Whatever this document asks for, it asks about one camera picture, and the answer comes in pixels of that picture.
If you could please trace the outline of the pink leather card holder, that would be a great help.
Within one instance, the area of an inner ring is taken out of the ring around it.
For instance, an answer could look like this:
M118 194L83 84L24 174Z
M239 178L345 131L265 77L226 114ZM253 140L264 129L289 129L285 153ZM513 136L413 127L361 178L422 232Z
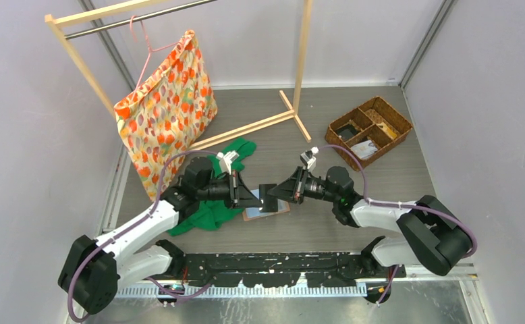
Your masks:
M290 211L289 204L284 200L279 200L274 196L268 196L267 192L275 184L260 184L259 188L253 193L262 203L261 207L251 207L244 210L242 213L244 221L252 221L255 219L278 215Z

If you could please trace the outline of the woven wicker divided basket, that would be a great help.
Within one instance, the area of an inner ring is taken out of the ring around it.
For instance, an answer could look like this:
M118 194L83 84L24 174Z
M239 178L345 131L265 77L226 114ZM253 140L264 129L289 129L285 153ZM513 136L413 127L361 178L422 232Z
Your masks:
M376 126L376 123L381 122L385 122L394 132L398 133L398 137L395 140L390 139ZM344 142L335 131L346 124L352 124L360 128L360 132L349 141ZM328 144L338 145L348 150L350 153L346 153L339 148L335 151L353 170L359 171L361 167L369 166L402 143L412 130L413 125L408 119L384 98L376 96L332 121L327 126L325 140ZM365 140L372 140L376 144L378 151L369 159L361 160L352 152L351 146Z

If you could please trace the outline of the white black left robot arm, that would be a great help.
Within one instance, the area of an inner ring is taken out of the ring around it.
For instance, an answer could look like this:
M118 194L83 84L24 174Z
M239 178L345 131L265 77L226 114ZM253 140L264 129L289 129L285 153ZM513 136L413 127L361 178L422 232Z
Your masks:
M201 153L176 182L131 221L95 239L83 235L72 243L57 280L67 294L71 320L85 320L74 313L75 305L87 315L95 315L119 290L146 277L162 274L167 279L178 278L185 262L185 254L178 247L161 241L145 251L141 248L195 214L201 202L221 201L227 209L261 207L261 201L232 166L239 157L236 151L215 155L221 175L214 174L212 161L205 157L205 151Z

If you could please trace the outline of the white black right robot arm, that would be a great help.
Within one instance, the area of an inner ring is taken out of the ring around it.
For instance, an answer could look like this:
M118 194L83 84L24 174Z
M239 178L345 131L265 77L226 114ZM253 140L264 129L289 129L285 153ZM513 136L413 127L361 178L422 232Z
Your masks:
M474 235L436 197L425 195L412 202L373 200L355 191L344 167L329 168L324 178L298 167L267 194L296 204L305 198L327 201L342 225L397 233L396 238L375 238L360 252L362 270L371 277L399 265L422 265L444 276L476 250Z

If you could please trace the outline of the black card in basket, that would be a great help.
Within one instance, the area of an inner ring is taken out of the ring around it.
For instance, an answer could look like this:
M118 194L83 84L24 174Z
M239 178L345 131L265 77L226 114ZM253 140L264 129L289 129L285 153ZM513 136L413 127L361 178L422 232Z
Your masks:
M338 137L346 142L356 136L360 132L360 128L353 126L352 124L346 124L335 131Z

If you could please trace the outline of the white card in basket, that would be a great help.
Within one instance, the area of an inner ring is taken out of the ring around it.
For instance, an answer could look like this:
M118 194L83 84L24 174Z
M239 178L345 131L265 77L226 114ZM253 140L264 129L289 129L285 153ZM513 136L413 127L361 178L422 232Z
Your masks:
M378 151L378 148L372 140L365 140L351 146L351 150L357 158L367 160Z

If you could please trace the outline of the tan card in basket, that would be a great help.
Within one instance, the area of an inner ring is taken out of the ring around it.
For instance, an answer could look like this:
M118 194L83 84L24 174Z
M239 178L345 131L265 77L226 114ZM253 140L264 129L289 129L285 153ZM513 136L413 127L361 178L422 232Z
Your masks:
M385 122L376 123L376 126L381 129L390 139L395 140L398 133L394 132Z

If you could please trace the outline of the green cloth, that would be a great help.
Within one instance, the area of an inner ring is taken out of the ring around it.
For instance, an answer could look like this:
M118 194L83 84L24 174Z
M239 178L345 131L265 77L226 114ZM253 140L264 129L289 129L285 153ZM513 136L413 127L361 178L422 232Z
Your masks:
M231 144L221 150L222 153L235 151L239 156L231 164L236 171L243 171L245 166L243 160L254 154L257 144L242 137L235 139ZM198 210L183 220L172 229L167 230L170 236L179 236L194 228L206 231L218 230L224 223L233 220L244 209L228 209L223 201L202 201Z

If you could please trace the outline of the wooden clothes rack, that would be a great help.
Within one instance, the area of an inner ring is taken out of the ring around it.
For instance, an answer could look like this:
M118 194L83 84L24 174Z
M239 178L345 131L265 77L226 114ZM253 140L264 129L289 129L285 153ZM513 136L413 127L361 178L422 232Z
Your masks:
M183 111L184 118L182 121L189 123L188 135L190 139L194 141L188 147L190 150L205 149L290 119L295 121L307 142L312 140L308 130L298 115L310 28L312 10L311 1L305 1L302 9L302 23L299 36L300 46L298 50L294 97L292 100L289 100L283 91L279 93L287 110L283 113L212 136L205 140L197 140L197 137L200 136L204 127L206 127L214 118L216 107L209 76L203 69L202 54L195 43L194 31L187 31L180 41L170 45L172 52L165 58L164 62L147 79L139 78L133 91L128 94L124 100L120 101L118 106L112 105L109 97L97 82L81 55L70 42L73 38L100 33L123 25L131 26L134 22L143 22L157 16L163 16L172 12L201 6L204 5L204 1L195 1L177 7L148 13L143 16L134 16L122 22L105 24L77 33L64 34L62 30L65 26L93 22L114 14L120 14L151 5L153 5L153 1L126 1L98 9L90 9L63 18L54 18L50 14L45 16L45 23L60 41L67 54L80 70L80 73L85 77L86 81L92 87L93 91L95 91L96 95L100 98L109 113L118 120L119 133L122 136L127 136L127 127L135 120L131 114L135 112L139 106L153 108L161 103L166 103L169 107L187 106Z

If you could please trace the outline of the floral orange tote bag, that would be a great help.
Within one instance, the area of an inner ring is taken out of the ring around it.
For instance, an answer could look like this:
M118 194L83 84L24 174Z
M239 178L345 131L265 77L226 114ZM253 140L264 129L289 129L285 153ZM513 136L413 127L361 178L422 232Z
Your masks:
M178 155L204 133L218 112L193 30L185 31L159 67L114 106L117 131L147 196L154 200L174 178Z

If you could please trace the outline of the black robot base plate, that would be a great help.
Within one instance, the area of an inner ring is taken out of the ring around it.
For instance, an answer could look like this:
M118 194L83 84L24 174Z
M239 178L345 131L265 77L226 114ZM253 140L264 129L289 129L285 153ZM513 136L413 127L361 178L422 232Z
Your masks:
M360 254L351 252L282 253L193 253L176 274L153 275L156 280L185 281L195 287L218 288L292 287L301 278L310 288L350 287L357 279L387 281L388 268L366 265Z

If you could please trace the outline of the aluminium frame rail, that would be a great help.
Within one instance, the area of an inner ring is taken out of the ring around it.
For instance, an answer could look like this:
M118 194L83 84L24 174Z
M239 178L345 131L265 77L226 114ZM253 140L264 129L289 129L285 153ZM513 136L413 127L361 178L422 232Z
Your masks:
M299 297L299 296L367 296L373 298L378 295L378 289L387 285L387 281L375 282L373 279L357 279L350 287L310 288L306 280L301 278L292 287L264 288L257 285L247 288L240 284L234 288L218 288L208 283L202 287L191 286L185 281L156 280L153 276L146 277L132 285L119 290L116 296L142 297L151 296L198 296L201 298L238 298L238 297Z

